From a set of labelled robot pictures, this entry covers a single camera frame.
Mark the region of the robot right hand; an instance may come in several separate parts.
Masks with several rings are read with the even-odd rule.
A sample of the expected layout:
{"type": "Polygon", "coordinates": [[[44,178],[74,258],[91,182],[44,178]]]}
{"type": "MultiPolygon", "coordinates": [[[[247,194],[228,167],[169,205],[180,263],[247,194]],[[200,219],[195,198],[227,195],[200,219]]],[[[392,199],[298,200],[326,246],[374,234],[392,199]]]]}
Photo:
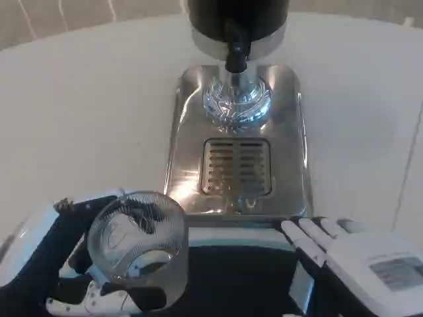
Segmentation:
{"type": "Polygon", "coordinates": [[[413,243],[350,219],[293,217],[280,228],[334,313],[422,315],[422,252],[413,243]]]}

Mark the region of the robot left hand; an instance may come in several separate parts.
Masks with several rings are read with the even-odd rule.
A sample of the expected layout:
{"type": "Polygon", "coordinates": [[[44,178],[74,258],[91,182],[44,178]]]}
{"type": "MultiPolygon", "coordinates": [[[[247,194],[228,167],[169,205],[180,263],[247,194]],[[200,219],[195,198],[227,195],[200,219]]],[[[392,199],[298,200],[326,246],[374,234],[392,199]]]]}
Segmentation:
{"type": "Polygon", "coordinates": [[[132,316],[165,307],[158,287],[101,287],[87,273],[88,230],[116,198],[62,199],[7,237],[1,245],[2,316],[132,316]]]}

